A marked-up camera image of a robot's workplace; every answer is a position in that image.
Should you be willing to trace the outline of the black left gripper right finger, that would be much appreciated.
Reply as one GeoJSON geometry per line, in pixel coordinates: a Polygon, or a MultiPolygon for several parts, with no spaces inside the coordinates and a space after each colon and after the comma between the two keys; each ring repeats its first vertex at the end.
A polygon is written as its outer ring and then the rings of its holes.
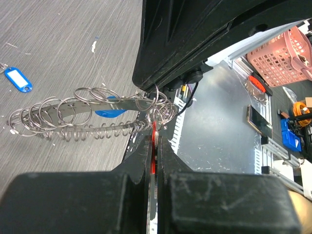
{"type": "Polygon", "coordinates": [[[300,220],[272,175],[195,172],[160,137],[158,233],[298,234],[300,220]]]}

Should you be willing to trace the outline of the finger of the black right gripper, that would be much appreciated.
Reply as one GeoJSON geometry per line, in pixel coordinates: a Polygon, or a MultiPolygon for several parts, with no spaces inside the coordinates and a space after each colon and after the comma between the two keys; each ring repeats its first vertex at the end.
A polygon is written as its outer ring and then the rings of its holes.
{"type": "Polygon", "coordinates": [[[309,0],[145,0],[132,82],[164,87],[249,36],[311,16],[309,0]]]}

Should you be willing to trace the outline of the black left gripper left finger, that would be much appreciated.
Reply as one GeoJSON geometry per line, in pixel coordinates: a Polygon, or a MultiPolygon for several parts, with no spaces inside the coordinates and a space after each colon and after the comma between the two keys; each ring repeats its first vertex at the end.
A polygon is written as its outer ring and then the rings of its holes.
{"type": "Polygon", "coordinates": [[[105,172],[24,173],[0,201],[3,234],[144,234],[152,140],[105,172]]]}

